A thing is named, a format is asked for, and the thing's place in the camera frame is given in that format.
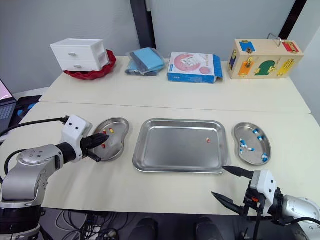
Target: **metal handle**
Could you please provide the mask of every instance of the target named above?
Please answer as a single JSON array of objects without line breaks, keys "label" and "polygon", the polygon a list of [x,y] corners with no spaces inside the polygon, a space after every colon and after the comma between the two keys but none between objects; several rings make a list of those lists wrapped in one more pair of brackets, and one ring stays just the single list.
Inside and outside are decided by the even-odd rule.
[{"label": "metal handle", "polygon": [[273,33],[269,33],[269,35],[268,35],[268,37],[266,38],[266,39],[269,39],[270,38],[270,36],[273,36],[274,38],[276,38],[276,39],[278,39],[279,40],[279,44],[277,45],[278,47],[280,47],[280,45],[281,45],[281,42],[282,42],[282,39],[280,38],[280,37],[278,37],[278,36],[275,36]]}]

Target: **rectangular metal tray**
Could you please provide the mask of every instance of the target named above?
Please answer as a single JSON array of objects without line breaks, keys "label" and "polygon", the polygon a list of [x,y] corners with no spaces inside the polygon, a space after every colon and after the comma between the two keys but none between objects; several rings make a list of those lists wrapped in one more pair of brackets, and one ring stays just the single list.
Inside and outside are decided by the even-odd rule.
[{"label": "rectangular metal tray", "polygon": [[133,155],[143,172],[220,174],[229,164],[225,128],[211,120],[147,120]]}]

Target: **kidney-shaped metal dish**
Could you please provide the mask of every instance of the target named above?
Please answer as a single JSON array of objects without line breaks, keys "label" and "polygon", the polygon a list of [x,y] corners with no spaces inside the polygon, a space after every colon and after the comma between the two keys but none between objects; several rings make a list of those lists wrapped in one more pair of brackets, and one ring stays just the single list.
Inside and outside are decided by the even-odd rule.
[{"label": "kidney-shaped metal dish", "polygon": [[228,164],[225,128],[210,120],[147,120],[133,155],[133,165],[143,172],[220,174]]},{"label": "kidney-shaped metal dish", "polygon": [[[240,147],[242,143],[240,139],[244,140],[248,148],[254,148],[254,151],[249,151],[247,148]],[[264,165],[270,161],[271,146],[265,132],[249,122],[241,122],[234,127],[235,152],[239,158],[252,165]],[[262,155],[267,155],[267,161],[263,162]]]},{"label": "kidney-shaped metal dish", "polygon": [[122,117],[115,117],[102,122],[93,134],[109,135],[104,145],[97,146],[93,152],[101,161],[112,161],[120,157],[125,148],[125,137],[129,131],[129,123]]}]

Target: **wooden toy box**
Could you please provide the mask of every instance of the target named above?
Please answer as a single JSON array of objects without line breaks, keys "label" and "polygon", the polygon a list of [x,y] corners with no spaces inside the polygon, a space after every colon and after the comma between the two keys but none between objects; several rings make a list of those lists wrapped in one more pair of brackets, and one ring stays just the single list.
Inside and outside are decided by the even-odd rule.
[{"label": "wooden toy box", "polygon": [[291,40],[236,39],[228,71],[231,79],[286,78],[303,56]]}]

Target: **red fruit bowl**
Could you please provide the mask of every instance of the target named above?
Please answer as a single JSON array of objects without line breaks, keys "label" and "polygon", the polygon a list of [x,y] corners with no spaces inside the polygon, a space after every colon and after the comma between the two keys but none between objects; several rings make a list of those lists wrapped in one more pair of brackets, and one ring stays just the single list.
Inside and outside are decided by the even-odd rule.
[{"label": "red fruit bowl", "polygon": [[81,79],[81,80],[94,80],[98,78],[102,78],[108,73],[112,71],[116,63],[116,57],[114,53],[110,50],[106,50],[108,54],[110,63],[108,65],[103,66],[100,71],[63,71],[65,74],[70,75],[73,78]]}]

